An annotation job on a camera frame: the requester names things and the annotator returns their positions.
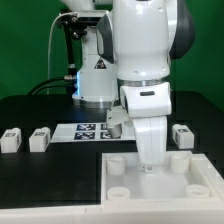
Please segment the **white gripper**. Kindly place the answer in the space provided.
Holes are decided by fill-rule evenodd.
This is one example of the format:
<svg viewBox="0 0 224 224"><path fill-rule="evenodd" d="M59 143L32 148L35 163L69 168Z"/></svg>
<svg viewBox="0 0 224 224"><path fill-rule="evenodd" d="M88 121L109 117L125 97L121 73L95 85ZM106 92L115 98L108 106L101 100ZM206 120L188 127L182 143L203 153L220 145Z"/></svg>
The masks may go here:
<svg viewBox="0 0 224 224"><path fill-rule="evenodd" d="M120 88L122 106L133 123L140 163L145 173L153 173L154 165L165 158L167 116L171 114L170 85L162 84Z"/></svg>

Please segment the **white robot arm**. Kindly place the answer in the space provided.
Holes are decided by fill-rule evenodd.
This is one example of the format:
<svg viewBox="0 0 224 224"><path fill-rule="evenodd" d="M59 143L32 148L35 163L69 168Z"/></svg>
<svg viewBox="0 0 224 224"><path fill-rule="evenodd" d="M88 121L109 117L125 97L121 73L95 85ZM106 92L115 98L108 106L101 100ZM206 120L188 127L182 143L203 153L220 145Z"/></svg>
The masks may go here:
<svg viewBox="0 0 224 224"><path fill-rule="evenodd" d="M83 43L73 102L107 110L113 138L131 130L141 167L165 159L171 114L170 61L195 38L185 0L61 0Z"/></svg>

